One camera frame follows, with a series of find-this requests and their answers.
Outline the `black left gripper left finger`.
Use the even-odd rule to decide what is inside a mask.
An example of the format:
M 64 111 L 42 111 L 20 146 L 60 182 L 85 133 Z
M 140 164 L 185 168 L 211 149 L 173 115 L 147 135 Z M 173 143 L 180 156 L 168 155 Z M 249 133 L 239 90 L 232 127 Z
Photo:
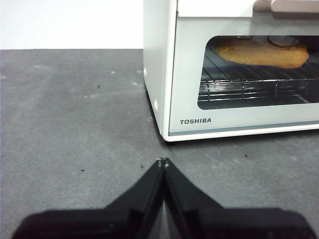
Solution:
M 126 192 L 101 209 L 50 210 L 27 216 L 14 239 L 148 239 L 162 206 L 165 161 L 157 160 Z

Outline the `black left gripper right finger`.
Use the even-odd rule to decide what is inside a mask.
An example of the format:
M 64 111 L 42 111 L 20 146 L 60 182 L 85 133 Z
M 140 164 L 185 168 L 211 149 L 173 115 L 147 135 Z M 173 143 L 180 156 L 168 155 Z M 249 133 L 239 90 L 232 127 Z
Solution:
M 305 217 L 280 208 L 225 208 L 196 187 L 168 158 L 165 202 L 182 239 L 311 239 Z

